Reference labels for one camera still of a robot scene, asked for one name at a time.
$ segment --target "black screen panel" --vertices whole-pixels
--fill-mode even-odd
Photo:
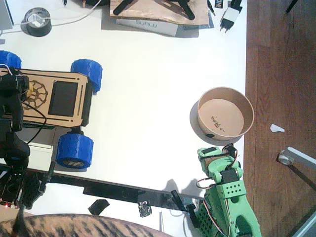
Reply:
[[[72,117],[74,115],[78,83],[56,81],[48,114]]]

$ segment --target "wooden floor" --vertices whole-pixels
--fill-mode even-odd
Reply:
[[[255,123],[245,136],[249,203],[262,235],[286,237],[316,210],[316,173],[276,161],[292,146],[316,158],[316,1],[248,0],[246,96]],[[285,133],[272,133],[274,123]]]

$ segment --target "duct tape roll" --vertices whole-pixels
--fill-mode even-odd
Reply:
[[[29,10],[24,17],[27,32],[35,37],[46,36],[51,30],[51,22],[49,12],[41,7],[32,8]]]

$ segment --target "brown paper bowl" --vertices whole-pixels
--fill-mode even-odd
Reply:
[[[203,132],[220,141],[244,135],[254,121],[253,107],[247,97],[228,87],[205,92],[198,101],[197,111]]]

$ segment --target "power adapter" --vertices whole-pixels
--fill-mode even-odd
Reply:
[[[224,12],[220,27],[221,30],[223,28],[226,29],[225,33],[234,25],[235,21],[237,20],[237,17],[242,10],[240,4],[241,0],[233,0],[230,6],[227,7],[227,10]]]

